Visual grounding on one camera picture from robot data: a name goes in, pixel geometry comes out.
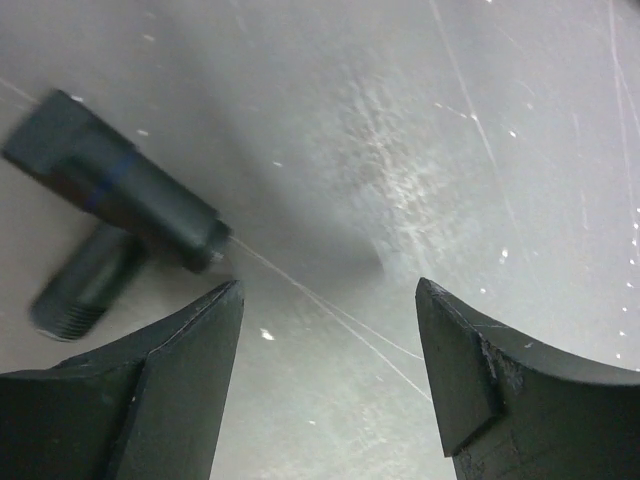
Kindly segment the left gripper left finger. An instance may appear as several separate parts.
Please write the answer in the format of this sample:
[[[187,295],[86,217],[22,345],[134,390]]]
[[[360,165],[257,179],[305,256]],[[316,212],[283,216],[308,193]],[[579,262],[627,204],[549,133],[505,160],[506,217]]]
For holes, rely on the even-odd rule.
[[[237,281],[102,347],[1,377],[5,479],[206,479],[244,312]]]

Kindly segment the black elbow pipe fitting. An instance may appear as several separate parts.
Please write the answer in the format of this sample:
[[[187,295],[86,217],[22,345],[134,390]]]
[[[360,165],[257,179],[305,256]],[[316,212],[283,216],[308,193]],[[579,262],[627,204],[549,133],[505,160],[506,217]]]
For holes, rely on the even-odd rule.
[[[62,90],[31,109],[2,155],[99,221],[32,302],[50,337],[85,337],[154,255],[195,274],[224,255],[232,231],[218,211]]]

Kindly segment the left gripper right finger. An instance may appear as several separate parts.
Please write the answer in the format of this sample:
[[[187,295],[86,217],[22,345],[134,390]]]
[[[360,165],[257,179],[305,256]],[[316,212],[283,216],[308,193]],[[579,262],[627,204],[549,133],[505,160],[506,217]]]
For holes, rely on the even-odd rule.
[[[638,478],[638,372],[547,345],[426,278],[415,301],[457,478]]]

